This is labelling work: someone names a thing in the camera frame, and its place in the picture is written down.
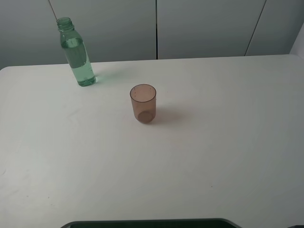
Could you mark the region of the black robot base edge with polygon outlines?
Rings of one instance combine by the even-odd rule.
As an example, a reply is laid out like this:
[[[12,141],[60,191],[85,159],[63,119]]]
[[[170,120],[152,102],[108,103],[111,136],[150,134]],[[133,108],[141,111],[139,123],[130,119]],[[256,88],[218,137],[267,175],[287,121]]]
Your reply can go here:
[[[239,225],[223,218],[74,221],[64,228],[238,228]]]

